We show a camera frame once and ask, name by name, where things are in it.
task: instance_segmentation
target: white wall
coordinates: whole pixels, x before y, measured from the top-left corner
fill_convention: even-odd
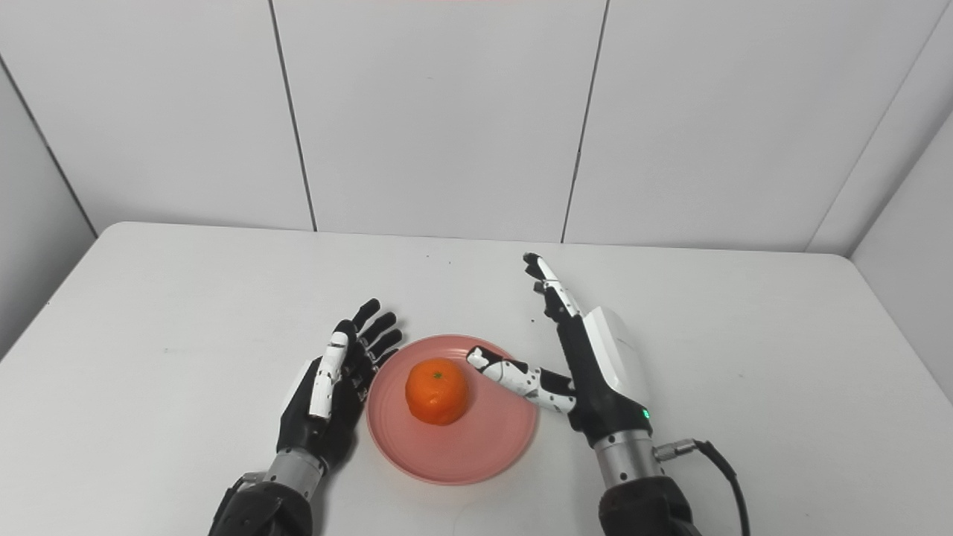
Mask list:
[[[98,229],[844,254],[953,106],[950,0],[274,3],[307,180],[268,0],[0,2]]]
[[[953,116],[853,260],[953,400]]]
[[[3,0],[0,53],[96,229],[311,229],[265,0]]]
[[[604,8],[277,0],[318,227],[559,241]]]
[[[953,110],[953,10],[949,6],[807,251],[840,255],[853,251]]]
[[[92,240],[0,69],[0,359]]]
[[[947,3],[612,2],[566,241],[803,251]]]

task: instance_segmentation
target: pink plate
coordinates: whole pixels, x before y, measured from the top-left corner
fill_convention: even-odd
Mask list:
[[[512,464],[533,438],[537,407],[485,378],[467,352],[499,347],[464,335],[437,335],[404,346],[380,368],[367,401],[367,424],[377,448],[405,473],[433,484],[473,484]],[[411,368],[430,358],[459,360],[470,386],[470,408],[458,421],[436,426],[411,415],[404,384]]]

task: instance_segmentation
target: silver cylinder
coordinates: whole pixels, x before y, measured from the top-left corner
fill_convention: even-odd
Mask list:
[[[297,448],[278,451],[272,466],[265,473],[265,482],[283,484],[305,499],[311,500],[324,470],[321,462],[311,454]]]
[[[599,440],[596,451],[606,488],[665,473],[655,458],[652,436],[645,430],[623,430]]]

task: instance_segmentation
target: black cable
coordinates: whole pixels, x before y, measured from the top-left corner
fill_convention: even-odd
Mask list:
[[[738,517],[741,521],[741,536],[751,536],[751,527],[748,525],[748,506],[744,503],[744,495],[741,493],[741,485],[738,484],[738,474],[731,464],[721,456],[721,453],[710,441],[701,442],[695,440],[695,446],[701,454],[704,454],[715,464],[715,467],[721,471],[724,478],[731,485],[732,492],[735,493],[735,502],[738,503]]]

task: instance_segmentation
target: cable connector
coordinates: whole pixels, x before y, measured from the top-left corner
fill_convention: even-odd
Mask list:
[[[679,456],[684,456],[689,452],[697,450],[699,446],[696,444],[695,440],[681,440],[674,443],[666,443],[662,446],[657,446],[655,449],[656,460],[661,462],[668,462],[669,460],[675,460]]]

